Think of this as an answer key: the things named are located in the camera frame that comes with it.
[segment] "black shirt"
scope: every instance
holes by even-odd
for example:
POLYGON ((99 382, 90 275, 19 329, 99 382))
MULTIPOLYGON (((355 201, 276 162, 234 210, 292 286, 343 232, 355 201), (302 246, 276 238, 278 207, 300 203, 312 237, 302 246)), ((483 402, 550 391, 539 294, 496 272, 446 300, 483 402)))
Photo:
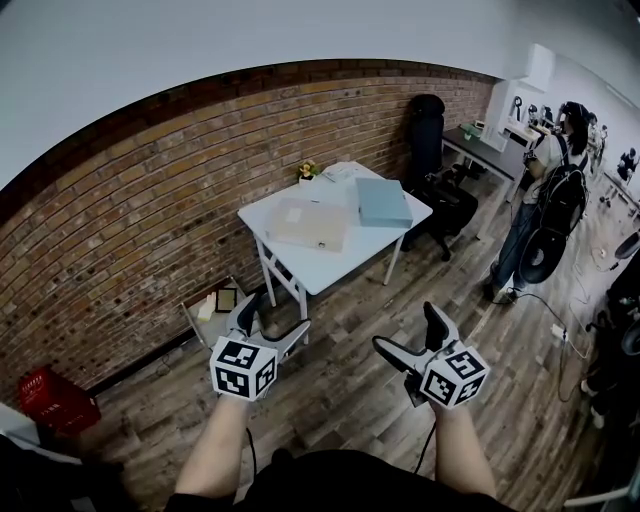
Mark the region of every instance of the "black shirt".
MULTIPOLYGON (((225 510, 233 506, 233 496, 212 500, 200 496, 174 494, 167 512, 225 510)), ((331 450, 303 455, 271 464, 262 470, 248 490, 239 510, 305 508, 344 509, 363 506, 384 510, 419 507, 425 511, 511 510, 482 495, 464 495, 428 478, 414 475, 362 452, 331 450)))

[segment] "human forearm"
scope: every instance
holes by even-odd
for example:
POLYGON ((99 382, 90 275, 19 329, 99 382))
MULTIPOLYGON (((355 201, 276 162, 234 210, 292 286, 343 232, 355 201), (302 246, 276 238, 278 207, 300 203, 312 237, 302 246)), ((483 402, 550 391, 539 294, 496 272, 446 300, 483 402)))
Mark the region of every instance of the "human forearm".
POLYGON ((222 395, 180 472, 176 493, 220 498, 235 494, 249 402, 222 395))
POLYGON ((436 411, 436 480, 458 492, 495 498, 491 468, 466 407, 436 411))

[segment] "office chair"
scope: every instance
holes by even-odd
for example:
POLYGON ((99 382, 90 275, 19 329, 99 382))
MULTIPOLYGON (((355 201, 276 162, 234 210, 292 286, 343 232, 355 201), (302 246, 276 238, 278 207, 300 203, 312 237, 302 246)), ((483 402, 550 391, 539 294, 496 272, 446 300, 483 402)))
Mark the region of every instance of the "office chair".
POLYGON ((459 187, 468 169, 454 165, 454 172, 442 167, 442 100, 433 94, 420 94, 411 99, 409 110, 407 142, 411 162, 403 187, 430 206, 433 214, 405 235, 402 249, 409 250, 411 242, 425 230, 442 247, 442 260, 449 261, 451 253, 444 237, 457 235, 469 223, 478 209, 478 200, 459 187))

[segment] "black sleeve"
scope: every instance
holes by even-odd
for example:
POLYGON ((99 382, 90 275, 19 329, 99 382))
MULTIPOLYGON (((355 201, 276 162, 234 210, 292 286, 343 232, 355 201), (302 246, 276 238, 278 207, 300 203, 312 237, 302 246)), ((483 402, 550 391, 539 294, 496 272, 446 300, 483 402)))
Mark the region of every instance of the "black sleeve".
POLYGON ((211 499, 192 494, 174 494, 169 498, 165 512, 210 512, 212 510, 229 510, 233 507, 233 496, 211 499))

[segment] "white tabletop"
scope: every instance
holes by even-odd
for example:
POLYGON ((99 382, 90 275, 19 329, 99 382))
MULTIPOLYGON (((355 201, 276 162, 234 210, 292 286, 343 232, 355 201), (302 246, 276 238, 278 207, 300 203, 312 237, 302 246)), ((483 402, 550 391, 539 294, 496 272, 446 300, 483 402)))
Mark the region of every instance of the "white tabletop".
MULTIPOLYGON (((249 229, 312 295, 325 290, 409 231, 403 228, 362 227, 355 177, 383 178, 357 162, 340 162, 334 165, 348 167, 352 175, 337 183, 321 175, 307 186, 293 185, 238 211, 238 215, 249 229), (311 199, 345 207, 349 212, 349 219, 342 252, 329 252, 269 240, 265 234, 266 219, 271 209, 285 197, 311 199)), ((431 208, 411 194, 404 194, 413 216, 413 226, 431 215, 431 208)))

